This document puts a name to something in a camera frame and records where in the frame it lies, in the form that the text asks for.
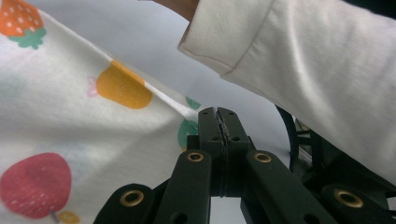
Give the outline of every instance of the hand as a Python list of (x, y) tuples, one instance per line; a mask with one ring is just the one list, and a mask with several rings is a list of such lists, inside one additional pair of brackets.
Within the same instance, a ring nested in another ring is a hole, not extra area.
[(192, 18), (194, 17), (195, 14), (195, 10), (199, 3), (199, 0), (153, 0), (153, 1), (173, 10), (187, 21), (192, 21)]

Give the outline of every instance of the fabric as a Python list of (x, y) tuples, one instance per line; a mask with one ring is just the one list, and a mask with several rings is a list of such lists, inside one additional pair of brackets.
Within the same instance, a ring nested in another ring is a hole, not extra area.
[(396, 184), (396, 21), (339, 0), (201, 0), (179, 49)]
[(93, 223), (170, 177), (200, 104), (21, 0), (0, 1), (0, 222)]

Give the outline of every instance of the person's arm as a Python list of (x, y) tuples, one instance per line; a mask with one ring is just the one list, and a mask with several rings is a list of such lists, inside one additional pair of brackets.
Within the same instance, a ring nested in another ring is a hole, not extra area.
[(179, 49), (396, 184), (396, 21), (339, 0), (201, 0)]

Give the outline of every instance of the gray surface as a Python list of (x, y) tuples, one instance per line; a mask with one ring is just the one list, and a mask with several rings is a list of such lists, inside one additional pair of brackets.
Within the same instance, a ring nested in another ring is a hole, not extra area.
[[(288, 162), (289, 142), (275, 107), (227, 83), (177, 51), (187, 22), (172, 11), (136, 0), (27, 0), (119, 61), (131, 64), (204, 106), (235, 111), (258, 149)], [(212, 200), (211, 223), (245, 223), (238, 199)]]

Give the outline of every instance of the sleeve cuff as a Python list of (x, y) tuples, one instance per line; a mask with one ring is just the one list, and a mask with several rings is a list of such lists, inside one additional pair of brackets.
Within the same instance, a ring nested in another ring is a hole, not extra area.
[(178, 49), (220, 75), (233, 71), (273, 0), (201, 0)]

